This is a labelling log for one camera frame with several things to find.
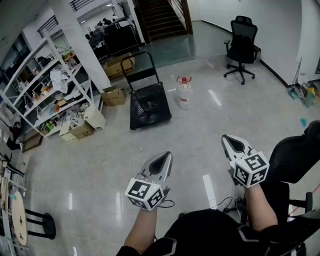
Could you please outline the green bin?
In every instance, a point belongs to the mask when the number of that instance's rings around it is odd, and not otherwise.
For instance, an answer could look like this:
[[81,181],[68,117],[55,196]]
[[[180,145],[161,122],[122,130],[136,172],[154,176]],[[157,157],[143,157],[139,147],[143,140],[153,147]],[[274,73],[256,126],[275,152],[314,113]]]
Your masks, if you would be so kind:
[[304,105],[309,108],[311,107],[318,97],[320,97],[320,91],[314,83],[303,83],[301,85],[301,91],[303,93]]

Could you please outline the black covered trolley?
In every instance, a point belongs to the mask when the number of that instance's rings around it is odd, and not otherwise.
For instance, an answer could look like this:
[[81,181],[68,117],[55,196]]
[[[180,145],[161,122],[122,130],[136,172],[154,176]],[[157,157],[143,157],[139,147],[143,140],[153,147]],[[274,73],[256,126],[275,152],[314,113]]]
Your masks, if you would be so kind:
[[114,22],[105,28],[104,42],[108,53],[117,55],[128,53],[131,49],[141,49],[136,35],[136,31],[131,24],[120,26],[119,22]]

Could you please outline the black platform cart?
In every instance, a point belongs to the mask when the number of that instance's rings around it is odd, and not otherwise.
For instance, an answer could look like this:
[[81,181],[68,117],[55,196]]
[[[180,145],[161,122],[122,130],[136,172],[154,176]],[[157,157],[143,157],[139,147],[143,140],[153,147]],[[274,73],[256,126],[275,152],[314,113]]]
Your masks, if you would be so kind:
[[[135,58],[139,55],[147,54],[152,67],[127,75],[123,62]],[[161,122],[168,122],[172,114],[168,105],[168,100],[163,83],[160,81],[152,55],[147,51],[140,51],[123,58],[120,62],[122,73],[130,87],[130,125],[133,131],[155,125]],[[157,83],[143,86],[139,89],[132,87],[133,82],[137,82],[155,76]]]

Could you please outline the person's black clothed body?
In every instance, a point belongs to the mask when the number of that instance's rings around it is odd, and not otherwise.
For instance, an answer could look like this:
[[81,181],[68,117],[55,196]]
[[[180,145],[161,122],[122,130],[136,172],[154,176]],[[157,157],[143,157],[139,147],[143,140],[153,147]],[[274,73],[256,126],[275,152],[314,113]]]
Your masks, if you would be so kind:
[[320,229],[320,219],[297,216],[256,231],[213,209],[178,218],[145,249],[123,245],[116,256],[288,256]]

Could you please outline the small open cardboard box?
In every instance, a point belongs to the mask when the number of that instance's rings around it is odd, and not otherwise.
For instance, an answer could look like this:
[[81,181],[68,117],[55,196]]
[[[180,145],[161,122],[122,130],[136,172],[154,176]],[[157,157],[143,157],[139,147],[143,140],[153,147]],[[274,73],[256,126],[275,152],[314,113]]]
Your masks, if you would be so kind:
[[126,102],[125,90],[117,86],[105,88],[100,95],[104,103],[109,107],[124,105]]

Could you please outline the black balcony railing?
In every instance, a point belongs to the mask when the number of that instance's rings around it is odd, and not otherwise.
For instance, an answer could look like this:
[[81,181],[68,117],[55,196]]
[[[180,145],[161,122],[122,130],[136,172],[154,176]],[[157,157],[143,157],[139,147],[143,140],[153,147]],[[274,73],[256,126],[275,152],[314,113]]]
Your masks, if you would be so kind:
[[[88,5],[93,0],[73,0],[69,3],[71,6],[72,11],[75,13],[78,10],[82,9],[84,6]],[[49,18],[38,30],[37,32],[41,36],[41,38],[44,38],[45,34],[44,31],[50,32],[54,28],[56,28],[59,25],[59,22],[55,15],[53,15],[51,18]]]

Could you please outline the crumpled white paper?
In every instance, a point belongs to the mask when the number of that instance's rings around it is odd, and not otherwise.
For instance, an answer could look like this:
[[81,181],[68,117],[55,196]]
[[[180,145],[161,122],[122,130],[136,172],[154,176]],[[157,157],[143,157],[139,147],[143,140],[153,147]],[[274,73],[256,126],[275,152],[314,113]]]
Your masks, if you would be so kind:
[[69,77],[62,73],[61,70],[53,68],[50,71],[50,80],[52,83],[52,87],[56,91],[60,91],[61,93],[66,94],[68,92],[68,79]]

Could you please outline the brown wooden staircase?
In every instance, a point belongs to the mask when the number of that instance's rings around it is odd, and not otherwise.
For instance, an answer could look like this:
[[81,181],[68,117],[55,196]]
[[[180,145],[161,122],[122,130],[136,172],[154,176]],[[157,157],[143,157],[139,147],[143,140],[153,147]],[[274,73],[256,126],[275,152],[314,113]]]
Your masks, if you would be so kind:
[[187,0],[132,0],[146,44],[160,39],[192,35]]

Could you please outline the person's right forearm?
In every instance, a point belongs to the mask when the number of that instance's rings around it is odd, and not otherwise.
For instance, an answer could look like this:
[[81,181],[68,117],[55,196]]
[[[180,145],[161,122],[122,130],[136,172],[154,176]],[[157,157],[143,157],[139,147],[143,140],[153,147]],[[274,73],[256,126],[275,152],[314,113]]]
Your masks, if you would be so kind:
[[277,226],[277,216],[267,201],[260,186],[256,184],[249,188],[244,188],[246,209],[251,227],[258,232],[264,229]]

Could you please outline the clear water jug red cap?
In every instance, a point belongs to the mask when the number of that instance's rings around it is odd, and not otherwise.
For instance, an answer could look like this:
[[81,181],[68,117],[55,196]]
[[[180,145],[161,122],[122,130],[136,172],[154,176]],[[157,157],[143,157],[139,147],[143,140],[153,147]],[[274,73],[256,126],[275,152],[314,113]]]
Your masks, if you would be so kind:
[[176,79],[177,89],[176,96],[179,106],[183,110],[195,109],[195,96],[192,88],[192,77],[180,77]]

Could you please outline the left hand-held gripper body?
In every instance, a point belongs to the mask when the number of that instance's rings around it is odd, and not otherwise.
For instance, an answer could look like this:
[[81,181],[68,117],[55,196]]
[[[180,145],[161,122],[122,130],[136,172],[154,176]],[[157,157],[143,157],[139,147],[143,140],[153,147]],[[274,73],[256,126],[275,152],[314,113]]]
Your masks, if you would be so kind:
[[170,190],[165,182],[140,172],[131,178],[124,194],[134,206],[152,211],[165,201]]

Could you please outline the white metal shelf rack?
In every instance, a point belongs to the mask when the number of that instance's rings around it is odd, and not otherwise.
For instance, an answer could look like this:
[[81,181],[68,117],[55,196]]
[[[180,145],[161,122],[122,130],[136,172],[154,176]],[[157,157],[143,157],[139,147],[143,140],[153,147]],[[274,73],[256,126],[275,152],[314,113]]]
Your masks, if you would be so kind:
[[[93,95],[88,95],[88,92],[92,92],[91,78],[89,77],[88,80],[83,83],[79,83],[76,78],[76,75],[83,68],[83,65],[79,63],[74,67],[69,67],[58,51],[58,48],[63,47],[53,42],[52,35],[52,33],[47,33],[46,31],[44,32],[44,37],[42,38],[42,41],[40,41],[39,45],[35,49],[33,49],[23,60],[22,64],[13,74],[5,89],[0,89],[0,97],[2,97],[5,103],[13,108],[16,113],[18,113],[20,117],[38,133],[40,132],[39,128],[41,127],[41,125],[49,125],[48,128],[50,129],[50,132],[48,134],[44,134],[43,137],[47,137],[56,133],[61,129],[63,125],[55,125],[53,122],[49,122],[49,120],[53,120],[57,115],[65,112],[72,106],[81,103],[84,100],[86,100],[89,104],[94,103]],[[6,93],[9,91],[9,88],[14,83],[18,83],[18,77],[20,76],[20,74],[28,66],[28,64],[30,64],[35,59],[37,53],[46,45],[48,45],[51,50],[50,61],[46,65],[42,65],[41,63],[38,64],[38,73],[33,75],[31,81],[22,83],[21,90],[17,93],[17,96],[8,97]],[[52,95],[61,92],[60,90],[53,88],[53,83],[50,78],[50,71],[57,64],[59,64],[61,67],[60,81],[65,83],[66,85],[68,85],[69,83],[73,83],[75,85],[73,91],[78,92],[78,94],[74,96],[74,101],[71,101],[72,94],[69,93],[67,99],[64,100],[64,104],[61,106],[58,105],[59,101],[56,99],[47,104],[44,108],[41,108],[40,104],[44,103]],[[24,113],[21,113],[16,105],[20,102],[20,99],[31,98],[31,96],[28,94],[30,88],[32,88],[32,92],[34,93],[34,99],[30,101],[32,103],[32,106],[29,106],[26,103],[26,111]]]

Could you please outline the broom with dustpan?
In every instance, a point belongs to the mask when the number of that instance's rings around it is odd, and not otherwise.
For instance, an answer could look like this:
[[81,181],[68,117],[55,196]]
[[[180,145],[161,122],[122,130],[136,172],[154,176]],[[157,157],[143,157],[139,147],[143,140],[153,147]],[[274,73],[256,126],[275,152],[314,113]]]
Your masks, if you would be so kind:
[[293,81],[287,90],[288,95],[293,100],[296,100],[298,98],[298,93],[296,92],[296,84],[298,81],[298,76],[299,76],[300,67],[301,67],[301,63],[302,63],[302,57],[300,57],[300,59],[296,63],[297,63],[297,65],[296,65]]

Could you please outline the dark grey worn equipment pack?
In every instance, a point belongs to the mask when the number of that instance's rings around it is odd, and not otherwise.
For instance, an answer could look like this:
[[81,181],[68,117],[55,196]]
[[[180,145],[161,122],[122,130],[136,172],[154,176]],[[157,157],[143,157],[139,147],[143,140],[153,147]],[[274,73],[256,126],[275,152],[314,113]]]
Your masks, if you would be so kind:
[[320,208],[289,218],[289,241],[294,245],[291,256],[307,256],[305,241],[320,230]]

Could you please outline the round wooden table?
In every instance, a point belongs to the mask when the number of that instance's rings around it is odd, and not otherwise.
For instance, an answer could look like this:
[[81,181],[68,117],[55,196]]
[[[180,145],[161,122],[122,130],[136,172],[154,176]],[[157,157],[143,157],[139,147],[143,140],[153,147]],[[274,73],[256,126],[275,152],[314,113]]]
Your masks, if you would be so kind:
[[[22,246],[26,246],[28,235],[54,240],[57,234],[56,225],[53,217],[48,213],[38,213],[24,206],[22,195],[16,191],[13,196],[15,199],[11,203],[11,218],[14,233]],[[27,223],[42,226],[43,233],[28,230]]]

